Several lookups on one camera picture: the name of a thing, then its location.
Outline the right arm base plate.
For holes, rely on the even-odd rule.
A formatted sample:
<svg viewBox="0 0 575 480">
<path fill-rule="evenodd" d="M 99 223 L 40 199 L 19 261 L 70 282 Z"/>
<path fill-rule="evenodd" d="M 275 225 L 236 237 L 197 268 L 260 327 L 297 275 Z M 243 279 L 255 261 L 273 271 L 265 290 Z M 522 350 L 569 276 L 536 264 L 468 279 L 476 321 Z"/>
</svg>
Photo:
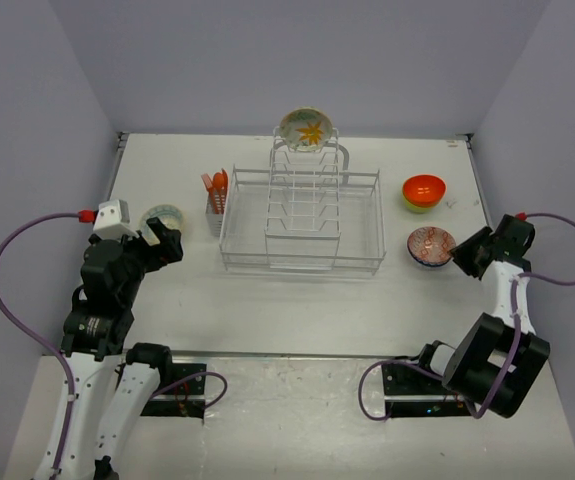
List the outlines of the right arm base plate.
<svg viewBox="0 0 575 480">
<path fill-rule="evenodd" d="M 387 419 L 470 417 L 461 396 L 398 364 L 381 367 Z"/>
</svg>

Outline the dark blue triangle bowl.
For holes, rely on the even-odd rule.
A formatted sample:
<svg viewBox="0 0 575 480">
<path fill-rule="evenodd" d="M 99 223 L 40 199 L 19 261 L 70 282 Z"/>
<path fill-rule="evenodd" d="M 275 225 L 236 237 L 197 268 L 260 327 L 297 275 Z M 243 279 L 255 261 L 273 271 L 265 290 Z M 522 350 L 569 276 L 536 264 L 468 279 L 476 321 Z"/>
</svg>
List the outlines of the dark blue triangle bowl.
<svg viewBox="0 0 575 480">
<path fill-rule="evenodd" d="M 425 269 L 429 269 L 429 270 L 437 270 L 437 269 L 441 269 L 443 267 L 445 267 L 446 265 L 448 265 L 452 258 L 448 256 L 446 261 L 443 262 L 427 262 L 422 260 L 420 257 L 418 257 L 412 250 L 407 250 L 408 254 L 410 255 L 411 259 L 420 267 L 425 268 Z"/>
</svg>

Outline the orange bowl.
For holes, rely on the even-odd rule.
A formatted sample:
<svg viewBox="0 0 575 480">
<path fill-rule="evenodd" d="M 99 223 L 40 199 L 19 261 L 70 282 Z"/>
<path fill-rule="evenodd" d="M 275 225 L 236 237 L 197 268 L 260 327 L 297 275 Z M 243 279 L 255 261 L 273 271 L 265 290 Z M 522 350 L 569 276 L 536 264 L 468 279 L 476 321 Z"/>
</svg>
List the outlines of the orange bowl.
<svg viewBox="0 0 575 480">
<path fill-rule="evenodd" d="M 433 208 L 440 203 L 447 190 L 446 183 L 438 176 L 420 174 L 408 178 L 402 186 L 406 202 L 419 208 Z"/>
</svg>

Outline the orange plastic knife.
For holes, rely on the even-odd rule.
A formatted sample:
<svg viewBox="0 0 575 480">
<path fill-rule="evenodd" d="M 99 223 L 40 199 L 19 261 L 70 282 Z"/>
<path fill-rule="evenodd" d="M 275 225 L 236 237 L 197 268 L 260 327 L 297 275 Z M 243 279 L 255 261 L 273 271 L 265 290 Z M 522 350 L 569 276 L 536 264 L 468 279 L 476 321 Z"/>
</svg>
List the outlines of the orange plastic knife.
<svg viewBox="0 0 575 480">
<path fill-rule="evenodd" d="M 220 186 L 218 187 L 218 190 L 221 199 L 221 211 L 225 212 L 227 195 L 228 195 L 228 186 L 229 186 L 228 174 L 225 169 L 222 169 L 219 172 L 219 184 Z"/>
</svg>

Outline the white cutlery caddy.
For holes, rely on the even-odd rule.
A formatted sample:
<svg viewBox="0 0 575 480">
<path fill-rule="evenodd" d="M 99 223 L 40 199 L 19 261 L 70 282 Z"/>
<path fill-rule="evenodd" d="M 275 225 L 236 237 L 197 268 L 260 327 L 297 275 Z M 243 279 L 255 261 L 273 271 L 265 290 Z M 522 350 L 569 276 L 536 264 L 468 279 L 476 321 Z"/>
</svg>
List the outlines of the white cutlery caddy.
<svg viewBox="0 0 575 480">
<path fill-rule="evenodd" d="M 223 190 L 212 189 L 207 194 L 205 215 L 209 230 L 214 237 L 221 235 L 225 207 L 225 192 Z"/>
</svg>

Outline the orange plastic spoon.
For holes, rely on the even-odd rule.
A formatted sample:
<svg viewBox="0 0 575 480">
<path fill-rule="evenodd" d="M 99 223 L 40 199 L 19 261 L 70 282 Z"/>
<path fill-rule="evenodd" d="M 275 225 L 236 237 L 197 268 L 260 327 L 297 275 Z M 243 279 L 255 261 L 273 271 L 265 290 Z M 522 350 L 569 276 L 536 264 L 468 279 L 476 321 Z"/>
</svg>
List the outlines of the orange plastic spoon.
<svg viewBox="0 0 575 480">
<path fill-rule="evenodd" d="M 223 214 L 224 212 L 221 211 L 221 199 L 220 199 L 219 190 L 218 190 L 218 187 L 220 186 L 220 184 L 219 184 L 219 172 L 216 172 L 216 173 L 213 175 L 212 184 L 213 184 L 214 191 L 215 191 L 215 193 L 216 193 L 216 195 L 217 195 L 217 199 L 218 199 L 218 209 L 219 209 L 219 213 L 220 213 L 220 214 Z"/>
</svg>

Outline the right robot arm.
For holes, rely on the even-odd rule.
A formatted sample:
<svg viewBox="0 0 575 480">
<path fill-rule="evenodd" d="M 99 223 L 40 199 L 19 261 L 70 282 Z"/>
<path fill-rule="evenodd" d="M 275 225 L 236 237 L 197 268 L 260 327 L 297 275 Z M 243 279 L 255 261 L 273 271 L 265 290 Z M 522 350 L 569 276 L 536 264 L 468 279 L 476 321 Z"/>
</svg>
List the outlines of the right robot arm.
<svg viewBox="0 0 575 480">
<path fill-rule="evenodd" d="M 527 307 L 531 263 L 524 255 L 535 234 L 526 220 L 505 215 L 496 229 L 485 227 L 450 251 L 466 275 L 481 281 L 489 308 L 457 348 L 438 340 L 424 347 L 413 368 L 421 391 L 450 390 L 479 406 L 476 417 L 486 411 L 504 418 L 516 413 L 550 354 Z"/>
</svg>

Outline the red rimmed patterned bowl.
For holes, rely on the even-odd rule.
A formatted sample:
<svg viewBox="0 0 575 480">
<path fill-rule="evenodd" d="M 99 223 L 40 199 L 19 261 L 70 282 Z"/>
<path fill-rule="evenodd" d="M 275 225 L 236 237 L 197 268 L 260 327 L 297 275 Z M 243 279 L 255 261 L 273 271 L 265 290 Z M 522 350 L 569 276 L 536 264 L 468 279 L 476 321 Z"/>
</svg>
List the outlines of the red rimmed patterned bowl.
<svg viewBox="0 0 575 480">
<path fill-rule="evenodd" d="M 456 246 L 454 237 L 446 230 L 424 226 L 414 230 L 407 239 L 407 250 L 412 250 L 427 262 L 443 262 L 450 256 L 450 250 Z"/>
</svg>

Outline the yellow patterned bowl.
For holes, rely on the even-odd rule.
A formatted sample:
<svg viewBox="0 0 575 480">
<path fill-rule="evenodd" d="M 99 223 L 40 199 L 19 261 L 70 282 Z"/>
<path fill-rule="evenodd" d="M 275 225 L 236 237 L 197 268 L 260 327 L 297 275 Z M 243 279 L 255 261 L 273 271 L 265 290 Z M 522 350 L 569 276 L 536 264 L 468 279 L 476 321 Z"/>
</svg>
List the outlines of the yellow patterned bowl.
<svg viewBox="0 0 575 480">
<path fill-rule="evenodd" d="M 143 238 L 150 244 L 157 244 L 158 238 L 147 225 L 150 218 L 159 218 L 169 229 L 182 231 L 185 223 L 183 212 L 174 205 L 160 204 L 149 208 L 143 213 L 139 222 L 139 230 Z"/>
</svg>

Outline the blue zigzag patterned bowl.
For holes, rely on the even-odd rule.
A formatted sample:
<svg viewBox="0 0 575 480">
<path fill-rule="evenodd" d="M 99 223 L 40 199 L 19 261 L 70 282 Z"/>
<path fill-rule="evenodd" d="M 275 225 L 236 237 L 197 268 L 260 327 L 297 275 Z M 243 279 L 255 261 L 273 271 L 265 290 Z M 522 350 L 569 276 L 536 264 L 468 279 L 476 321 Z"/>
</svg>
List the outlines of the blue zigzag patterned bowl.
<svg viewBox="0 0 575 480">
<path fill-rule="evenodd" d="M 289 112 L 278 125 L 278 135 L 294 151 L 318 151 L 332 138 L 332 134 L 330 118 L 313 107 Z"/>
</svg>

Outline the orange plastic fork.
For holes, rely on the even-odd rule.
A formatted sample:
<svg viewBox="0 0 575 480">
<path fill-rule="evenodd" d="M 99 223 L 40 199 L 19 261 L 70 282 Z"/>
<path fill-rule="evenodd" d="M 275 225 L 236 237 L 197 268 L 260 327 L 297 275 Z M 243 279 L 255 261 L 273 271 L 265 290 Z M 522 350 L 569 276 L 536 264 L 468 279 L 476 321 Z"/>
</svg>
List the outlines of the orange plastic fork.
<svg viewBox="0 0 575 480">
<path fill-rule="evenodd" d="M 215 192 L 214 192 L 214 187 L 213 187 L 213 184 L 212 184 L 212 181 L 211 181 L 211 177 L 210 177 L 207 173 L 204 173 L 204 174 L 201 175 L 201 179 L 202 179 L 202 181 L 203 181 L 203 184 L 204 184 L 204 186 L 205 186 L 205 189 L 206 189 L 207 192 L 208 192 L 208 195 L 209 195 L 209 199 L 210 199 L 210 202 L 211 202 L 211 206 L 212 206 L 213 212 L 216 213 L 216 214 L 218 214 L 218 213 L 219 213 L 219 209 L 218 209 L 218 204 L 217 204 L 217 201 L 216 201 L 216 198 L 215 198 Z"/>
</svg>

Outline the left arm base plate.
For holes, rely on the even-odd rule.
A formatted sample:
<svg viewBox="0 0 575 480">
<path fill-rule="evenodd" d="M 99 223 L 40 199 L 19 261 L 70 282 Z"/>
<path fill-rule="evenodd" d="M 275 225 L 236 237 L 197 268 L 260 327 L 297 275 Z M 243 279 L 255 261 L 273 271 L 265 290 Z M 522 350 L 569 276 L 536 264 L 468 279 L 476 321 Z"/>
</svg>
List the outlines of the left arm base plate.
<svg viewBox="0 0 575 480">
<path fill-rule="evenodd" d="M 194 378 L 150 400 L 144 406 L 141 416 L 203 420 L 206 404 L 204 397 L 206 377 L 203 375 L 205 371 L 204 363 L 173 363 L 160 388 L 190 375 L 194 375 Z"/>
</svg>

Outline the lime green bowl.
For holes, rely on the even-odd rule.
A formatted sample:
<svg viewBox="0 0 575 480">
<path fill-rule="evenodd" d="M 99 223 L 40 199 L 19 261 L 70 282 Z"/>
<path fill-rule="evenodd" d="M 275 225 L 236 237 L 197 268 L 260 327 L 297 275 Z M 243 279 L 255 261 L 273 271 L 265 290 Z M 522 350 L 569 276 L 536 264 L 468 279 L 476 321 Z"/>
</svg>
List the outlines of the lime green bowl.
<svg viewBox="0 0 575 480">
<path fill-rule="evenodd" d="M 402 201 L 404 206 L 411 212 L 416 213 L 416 214 L 425 214 L 425 213 L 429 213 L 432 210 L 434 210 L 437 205 L 438 202 L 434 202 L 434 203 L 429 203 L 429 204 L 416 204 L 411 202 L 407 197 L 403 196 L 402 197 Z"/>
</svg>

